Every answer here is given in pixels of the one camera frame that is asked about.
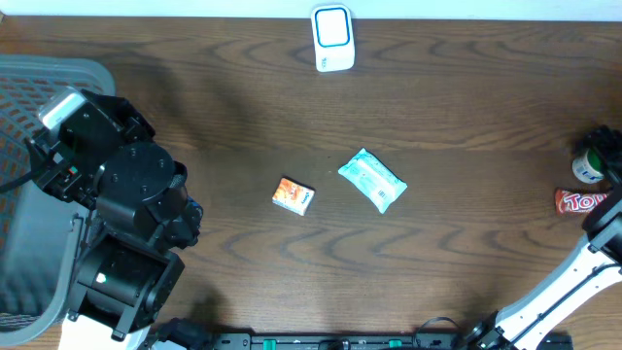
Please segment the green lid jar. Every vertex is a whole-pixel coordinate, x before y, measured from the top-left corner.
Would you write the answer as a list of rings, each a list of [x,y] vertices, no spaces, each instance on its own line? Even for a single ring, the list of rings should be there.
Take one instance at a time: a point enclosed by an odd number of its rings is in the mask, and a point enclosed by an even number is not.
[[[596,184],[604,178],[601,161],[592,149],[585,149],[576,156],[571,169],[574,176],[585,184]]]

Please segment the red chocolate bar wrapper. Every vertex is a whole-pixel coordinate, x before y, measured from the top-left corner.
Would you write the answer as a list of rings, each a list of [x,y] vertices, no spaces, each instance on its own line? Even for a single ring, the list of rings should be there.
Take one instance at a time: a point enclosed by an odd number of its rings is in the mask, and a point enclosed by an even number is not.
[[[558,215],[590,213],[606,198],[606,193],[572,192],[564,189],[557,189],[554,194]]]

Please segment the green white wipes packet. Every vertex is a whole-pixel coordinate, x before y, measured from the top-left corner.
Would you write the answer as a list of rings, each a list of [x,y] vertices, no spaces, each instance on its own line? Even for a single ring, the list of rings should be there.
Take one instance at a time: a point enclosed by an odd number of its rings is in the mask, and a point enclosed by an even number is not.
[[[407,184],[366,148],[361,148],[341,166],[338,174],[365,195],[380,214],[384,214],[407,189]]]

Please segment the orange small box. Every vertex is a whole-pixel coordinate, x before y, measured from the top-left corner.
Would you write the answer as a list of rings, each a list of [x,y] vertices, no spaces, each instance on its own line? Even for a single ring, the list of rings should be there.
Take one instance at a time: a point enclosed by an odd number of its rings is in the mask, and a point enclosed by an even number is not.
[[[272,195],[272,202],[299,216],[304,216],[314,195],[315,191],[311,188],[288,178],[282,178]]]

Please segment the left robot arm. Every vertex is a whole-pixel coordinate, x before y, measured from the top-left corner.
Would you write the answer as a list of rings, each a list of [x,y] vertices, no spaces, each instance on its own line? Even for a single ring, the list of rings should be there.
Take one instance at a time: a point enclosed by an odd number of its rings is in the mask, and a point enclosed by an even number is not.
[[[151,324],[198,241],[201,206],[187,168],[124,98],[68,87],[41,107],[26,146],[44,193],[88,210],[70,269],[62,349],[148,347]]]

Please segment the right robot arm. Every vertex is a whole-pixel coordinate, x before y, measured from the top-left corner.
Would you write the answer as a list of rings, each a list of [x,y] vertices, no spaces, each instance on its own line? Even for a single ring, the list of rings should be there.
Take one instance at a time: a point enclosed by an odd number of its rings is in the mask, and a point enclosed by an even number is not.
[[[621,131],[601,125],[587,133],[571,167],[585,184],[610,184],[605,192],[555,191],[558,214],[585,216],[584,234],[551,274],[477,325],[458,349],[536,349],[579,306],[621,281]]]

